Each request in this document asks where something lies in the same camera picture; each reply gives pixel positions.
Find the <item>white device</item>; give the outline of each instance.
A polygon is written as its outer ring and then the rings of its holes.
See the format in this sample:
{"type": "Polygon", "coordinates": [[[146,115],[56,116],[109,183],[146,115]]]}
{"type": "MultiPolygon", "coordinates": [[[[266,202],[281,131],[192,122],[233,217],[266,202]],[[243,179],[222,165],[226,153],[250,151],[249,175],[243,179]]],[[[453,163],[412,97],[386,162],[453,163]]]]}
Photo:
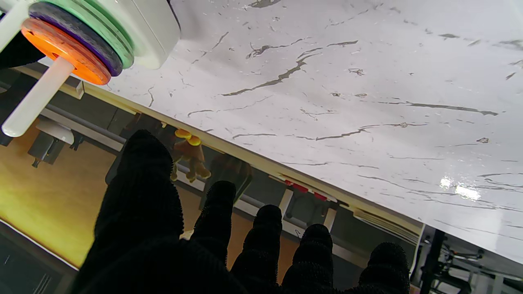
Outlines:
{"type": "MultiPolygon", "coordinates": [[[[20,31],[29,6],[37,2],[2,1],[14,5],[0,21],[0,51],[20,31]]],[[[97,3],[126,30],[136,63],[149,69],[162,66],[180,38],[178,22],[167,0],[97,0],[97,3]]],[[[4,122],[3,132],[10,137],[23,135],[73,69],[68,61],[57,58],[4,122]]]]}

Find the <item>gloved hand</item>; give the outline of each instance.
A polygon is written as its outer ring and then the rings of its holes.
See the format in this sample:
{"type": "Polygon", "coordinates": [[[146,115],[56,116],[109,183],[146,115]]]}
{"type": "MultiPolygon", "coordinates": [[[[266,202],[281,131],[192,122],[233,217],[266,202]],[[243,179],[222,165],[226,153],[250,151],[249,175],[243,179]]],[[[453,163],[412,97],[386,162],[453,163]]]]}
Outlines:
{"type": "MultiPolygon", "coordinates": [[[[171,155],[146,131],[124,148],[117,175],[107,187],[95,240],[71,293],[342,293],[333,288],[332,239],[321,224],[303,234],[277,284],[281,211],[259,209],[231,271],[225,266],[231,236],[234,184],[216,182],[189,241],[178,192],[169,179],[171,155]]],[[[371,254],[359,285],[344,293],[407,294],[408,267],[398,245],[371,254]]]]}

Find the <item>orange disc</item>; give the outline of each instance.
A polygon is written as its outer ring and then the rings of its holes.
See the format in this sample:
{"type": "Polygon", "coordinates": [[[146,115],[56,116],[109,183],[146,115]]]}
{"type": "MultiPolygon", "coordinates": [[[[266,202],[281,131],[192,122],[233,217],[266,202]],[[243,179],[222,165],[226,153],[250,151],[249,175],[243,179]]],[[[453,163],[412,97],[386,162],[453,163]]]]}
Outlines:
{"type": "Polygon", "coordinates": [[[57,27],[39,19],[28,18],[22,23],[22,34],[38,50],[55,60],[58,56],[69,61],[78,77],[96,84],[109,83],[111,74],[91,51],[57,27]]]}

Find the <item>yellow toy figure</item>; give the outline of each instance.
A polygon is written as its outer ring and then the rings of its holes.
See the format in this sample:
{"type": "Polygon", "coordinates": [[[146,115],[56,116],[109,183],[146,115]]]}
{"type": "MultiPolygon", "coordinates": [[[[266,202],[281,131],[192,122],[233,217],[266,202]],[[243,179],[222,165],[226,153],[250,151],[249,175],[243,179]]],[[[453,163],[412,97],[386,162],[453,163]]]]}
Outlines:
{"type": "Polygon", "coordinates": [[[205,157],[201,148],[201,140],[197,136],[193,136],[190,132],[182,129],[176,130],[174,135],[178,138],[184,139],[177,142],[173,146],[173,171],[170,174],[170,179],[176,181],[178,179],[176,164],[180,160],[189,162],[189,172],[186,174],[189,182],[194,182],[197,176],[207,179],[211,176],[211,172],[204,166],[205,157]]]}

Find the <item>white plastic rod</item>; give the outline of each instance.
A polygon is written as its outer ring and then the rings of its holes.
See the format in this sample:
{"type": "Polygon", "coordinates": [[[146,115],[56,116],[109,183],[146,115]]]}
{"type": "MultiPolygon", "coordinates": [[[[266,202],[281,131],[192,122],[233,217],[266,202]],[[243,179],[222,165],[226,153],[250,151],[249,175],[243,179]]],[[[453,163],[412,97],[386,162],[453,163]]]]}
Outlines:
{"type": "Polygon", "coordinates": [[[327,227],[329,232],[332,230],[332,225],[334,225],[335,218],[336,218],[336,210],[329,208],[327,210],[327,216],[325,216],[325,220],[323,221],[323,225],[327,227]]]}
{"type": "Polygon", "coordinates": [[[18,34],[22,22],[28,17],[29,5],[34,1],[20,0],[15,6],[0,20],[0,52],[18,34]]]}
{"type": "Polygon", "coordinates": [[[23,135],[73,71],[69,61],[58,57],[2,125],[10,137],[23,135]]]}
{"type": "Polygon", "coordinates": [[[289,208],[289,204],[291,203],[291,198],[294,192],[289,189],[285,189],[285,192],[283,193],[283,197],[280,201],[280,205],[278,206],[281,210],[281,217],[283,218],[285,216],[285,213],[287,212],[287,208],[289,208]]]}

